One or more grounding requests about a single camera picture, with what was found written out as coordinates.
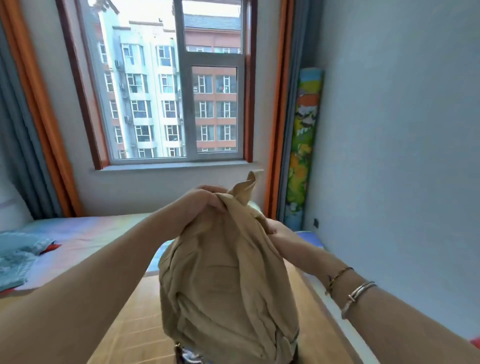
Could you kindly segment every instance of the glass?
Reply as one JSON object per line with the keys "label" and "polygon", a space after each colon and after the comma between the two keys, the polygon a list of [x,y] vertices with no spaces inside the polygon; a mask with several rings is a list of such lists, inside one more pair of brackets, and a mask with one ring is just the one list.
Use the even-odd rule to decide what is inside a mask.
{"label": "glass", "polygon": [[186,156],[172,0],[114,0],[114,7],[83,1],[91,10],[90,53],[103,77],[112,157]]}
{"label": "glass", "polygon": [[237,69],[192,67],[197,153],[237,150]]}
{"label": "glass", "polygon": [[241,53],[241,1],[183,0],[189,52]]}

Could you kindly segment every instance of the gray roof tile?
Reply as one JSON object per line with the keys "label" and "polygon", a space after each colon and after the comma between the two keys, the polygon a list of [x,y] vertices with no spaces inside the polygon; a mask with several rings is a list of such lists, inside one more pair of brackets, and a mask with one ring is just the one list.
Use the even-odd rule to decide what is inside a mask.
{"label": "gray roof tile", "polygon": [[185,28],[241,30],[240,17],[184,14]]}

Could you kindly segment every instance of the orange curtain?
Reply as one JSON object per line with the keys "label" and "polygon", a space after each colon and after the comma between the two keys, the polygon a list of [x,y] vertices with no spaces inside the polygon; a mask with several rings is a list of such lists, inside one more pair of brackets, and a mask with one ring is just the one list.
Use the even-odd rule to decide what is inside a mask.
{"label": "orange curtain", "polygon": [[63,146],[19,0],[0,0],[0,18],[63,213],[68,218],[83,216],[72,166]]}
{"label": "orange curtain", "polygon": [[288,71],[295,0],[282,0],[280,13],[280,34],[278,42],[278,68],[276,75],[275,108],[273,133],[270,146],[270,162],[267,174],[264,213],[268,218],[276,218],[280,166],[287,112]]}

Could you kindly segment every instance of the bracelet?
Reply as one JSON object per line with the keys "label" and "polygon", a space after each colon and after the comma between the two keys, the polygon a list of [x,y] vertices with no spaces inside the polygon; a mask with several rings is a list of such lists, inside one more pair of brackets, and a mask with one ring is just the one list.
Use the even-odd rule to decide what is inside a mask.
{"label": "bracelet", "polygon": [[328,288],[326,289],[325,291],[325,295],[327,294],[332,294],[332,288],[333,288],[333,284],[335,282],[336,279],[338,279],[338,277],[340,277],[342,274],[344,274],[346,271],[348,270],[354,270],[352,267],[346,267],[346,268],[343,268],[335,277],[330,278],[330,276],[328,276],[330,278],[330,284],[328,285]]}
{"label": "bracelet", "polygon": [[348,309],[353,303],[357,302],[360,295],[364,293],[368,288],[374,286],[376,286],[376,284],[373,281],[363,283],[360,287],[357,287],[356,290],[354,290],[351,294],[348,295],[348,301],[345,304],[345,307],[342,309],[342,319],[345,320]]}

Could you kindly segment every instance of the brown window frame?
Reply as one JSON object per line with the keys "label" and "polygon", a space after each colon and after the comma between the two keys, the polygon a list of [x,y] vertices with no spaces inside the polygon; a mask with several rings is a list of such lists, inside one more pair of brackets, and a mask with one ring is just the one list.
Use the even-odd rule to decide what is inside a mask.
{"label": "brown window frame", "polygon": [[[95,90],[93,66],[88,57],[87,41],[82,28],[79,0],[55,0],[67,47],[80,109],[85,124],[93,164],[96,170],[110,165],[99,100]],[[258,0],[245,0],[245,89],[243,124],[243,159],[253,162],[253,124],[255,108],[255,64]]]}

